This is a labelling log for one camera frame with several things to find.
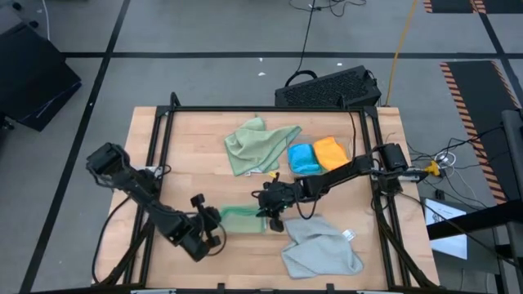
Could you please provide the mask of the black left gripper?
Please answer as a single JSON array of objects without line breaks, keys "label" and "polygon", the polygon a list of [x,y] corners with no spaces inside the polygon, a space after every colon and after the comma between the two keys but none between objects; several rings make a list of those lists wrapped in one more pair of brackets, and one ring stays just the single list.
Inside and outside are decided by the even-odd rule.
[{"label": "black left gripper", "polygon": [[207,239],[205,243],[208,247],[218,247],[221,245],[220,237],[215,234],[216,229],[221,229],[221,216],[219,211],[212,206],[202,205],[205,202],[203,194],[197,194],[190,199],[192,207],[196,209],[191,217],[193,232],[195,237]]}]

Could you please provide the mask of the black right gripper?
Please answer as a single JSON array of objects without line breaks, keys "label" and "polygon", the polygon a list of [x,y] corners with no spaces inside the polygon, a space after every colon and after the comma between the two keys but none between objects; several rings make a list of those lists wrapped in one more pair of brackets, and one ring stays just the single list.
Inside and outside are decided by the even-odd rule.
[{"label": "black right gripper", "polygon": [[301,212],[299,203],[304,199],[304,189],[301,183],[295,181],[286,183],[279,181],[279,172],[270,171],[271,182],[265,182],[263,189],[257,191],[257,217],[269,217],[270,229],[282,233],[284,223],[279,215],[285,209],[296,206]]}]

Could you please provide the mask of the pale green towel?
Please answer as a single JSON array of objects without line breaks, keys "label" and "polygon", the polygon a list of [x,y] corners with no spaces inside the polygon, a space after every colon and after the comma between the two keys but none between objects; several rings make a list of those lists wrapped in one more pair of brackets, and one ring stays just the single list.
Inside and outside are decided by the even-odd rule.
[{"label": "pale green towel", "polygon": [[222,206],[221,225],[227,233],[263,234],[266,231],[266,218],[258,217],[258,205]]},{"label": "pale green towel", "polygon": [[233,175],[277,170],[280,155],[301,132],[298,125],[267,130],[262,118],[248,120],[224,139]]}]

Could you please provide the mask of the blue microfiber towel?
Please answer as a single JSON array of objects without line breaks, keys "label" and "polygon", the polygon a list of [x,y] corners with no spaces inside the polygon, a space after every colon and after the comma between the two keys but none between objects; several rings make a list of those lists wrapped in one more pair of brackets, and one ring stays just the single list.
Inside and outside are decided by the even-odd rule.
[{"label": "blue microfiber towel", "polygon": [[291,145],[288,148],[288,165],[298,175],[318,175],[322,172],[311,144]]}]

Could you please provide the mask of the grey microfiber towel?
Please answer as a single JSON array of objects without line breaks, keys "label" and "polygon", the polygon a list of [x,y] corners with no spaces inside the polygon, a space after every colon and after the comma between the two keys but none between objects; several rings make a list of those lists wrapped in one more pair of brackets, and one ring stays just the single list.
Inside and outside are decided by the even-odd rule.
[{"label": "grey microfiber towel", "polygon": [[290,278],[357,275],[364,269],[349,239],[322,216],[287,219],[284,228],[290,243],[281,256]]}]

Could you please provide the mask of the orange microfiber towel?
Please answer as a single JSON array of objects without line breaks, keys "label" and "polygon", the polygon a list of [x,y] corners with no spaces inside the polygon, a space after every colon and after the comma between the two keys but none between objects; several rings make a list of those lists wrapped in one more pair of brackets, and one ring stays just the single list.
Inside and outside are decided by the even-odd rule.
[{"label": "orange microfiber towel", "polygon": [[325,170],[332,171],[350,162],[342,145],[332,137],[325,137],[313,144],[317,161]]}]

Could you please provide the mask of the clear plastic bin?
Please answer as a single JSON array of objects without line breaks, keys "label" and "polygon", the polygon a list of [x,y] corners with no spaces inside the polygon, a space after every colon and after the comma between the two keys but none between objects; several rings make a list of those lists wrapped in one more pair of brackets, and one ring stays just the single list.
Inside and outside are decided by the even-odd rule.
[{"label": "clear plastic bin", "polygon": [[[329,137],[329,136],[332,136],[336,142],[340,145],[342,145],[342,147],[344,148],[344,150],[346,151],[346,155],[347,157],[349,158],[350,162],[352,161],[352,158],[353,158],[353,155],[355,153],[354,151],[354,142],[353,142],[353,139],[354,139],[354,136],[352,134],[350,134],[349,136],[335,136],[335,135],[325,135],[325,136],[313,136],[313,135],[303,135],[303,134],[300,134],[292,143],[291,145],[296,145],[296,144],[311,144],[313,146],[313,144],[318,141],[318,140],[321,140],[321,139],[324,139],[325,137]],[[300,176],[318,176],[318,175],[322,175],[326,172],[330,172],[328,170],[325,170],[323,169],[322,167],[322,172],[318,175],[298,175],[298,174],[294,174],[291,170],[290,170],[290,167],[288,165],[288,168],[289,168],[289,173],[292,175],[292,177],[294,178],[298,178]]]}]

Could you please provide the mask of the black perforated computer case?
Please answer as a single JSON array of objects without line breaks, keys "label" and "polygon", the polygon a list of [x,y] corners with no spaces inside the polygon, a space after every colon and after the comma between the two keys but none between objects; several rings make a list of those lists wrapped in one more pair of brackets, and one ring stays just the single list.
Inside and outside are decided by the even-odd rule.
[{"label": "black perforated computer case", "polygon": [[300,70],[275,91],[275,106],[374,106],[381,95],[377,79],[363,65],[322,77],[311,70]]}]

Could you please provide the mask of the black equipment stand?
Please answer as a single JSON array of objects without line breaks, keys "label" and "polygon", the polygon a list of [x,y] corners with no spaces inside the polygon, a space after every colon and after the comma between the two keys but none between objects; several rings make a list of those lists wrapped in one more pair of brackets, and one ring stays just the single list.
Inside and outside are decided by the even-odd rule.
[{"label": "black equipment stand", "polygon": [[495,247],[494,255],[497,261],[507,258],[515,263],[518,287],[523,294],[523,109],[504,110],[502,122],[520,197],[496,207],[429,225],[428,233],[430,239],[438,239],[504,225],[509,243]]}]

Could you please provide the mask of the black hazard-striped floor mat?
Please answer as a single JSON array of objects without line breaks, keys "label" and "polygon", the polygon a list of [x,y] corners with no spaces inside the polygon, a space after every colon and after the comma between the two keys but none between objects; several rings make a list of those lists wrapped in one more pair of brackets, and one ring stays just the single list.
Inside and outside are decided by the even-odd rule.
[{"label": "black hazard-striped floor mat", "polygon": [[523,14],[523,0],[422,0],[428,13]]},{"label": "black hazard-striped floor mat", "polygon": [[442,62],[440,69],[495,202],[519,200],[502,123],[502,112],[519,109],[519,103],[500,68],[479,60]]}]

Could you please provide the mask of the large black equipment case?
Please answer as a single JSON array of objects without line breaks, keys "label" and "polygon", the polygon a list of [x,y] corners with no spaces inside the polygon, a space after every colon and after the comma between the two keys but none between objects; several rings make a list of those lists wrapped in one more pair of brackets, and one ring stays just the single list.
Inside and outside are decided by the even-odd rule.
[{"label": "large black equipment case", "polygon": [[1,115],[42,131],[81,86],[62,53],[29,26],[0,34]]}]

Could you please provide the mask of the black aluminium table frame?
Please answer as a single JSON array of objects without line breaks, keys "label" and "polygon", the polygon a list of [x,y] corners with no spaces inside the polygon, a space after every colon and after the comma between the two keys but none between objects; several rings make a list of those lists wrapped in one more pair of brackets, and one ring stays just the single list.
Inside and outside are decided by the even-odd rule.
[{"label": "black aluminium table frame", "polygon": [[[163,106],[135,108],[125,143],[134,165],[166,163],[161,199],[188,211],[190,199],[203,194],[208,204],[242,205],[252,202],[263,175],[234,176],[224,139],[242,123],[262,117],[270,128],[297,124],[306,135],[354,136],[358,153],[379,141],[404,144],[405,134],[396,108],[291,109],[274,106],[179,106],[166,118]],[[196,292],[407,291],[425,287],[410,273],[396,250],[379,230],[370,204],[373,184],[359,177],[330,190],[315,209],[339,229],[353,229],[355,252],[364,270],[355,276],[323,275],[291,279],[281,258],[288,243],[285,233],[228,234],[224,250],[199,262],[152,234],[136,254],[129,283],[97,284],[99,294],[128,293],[141,289]]]}]

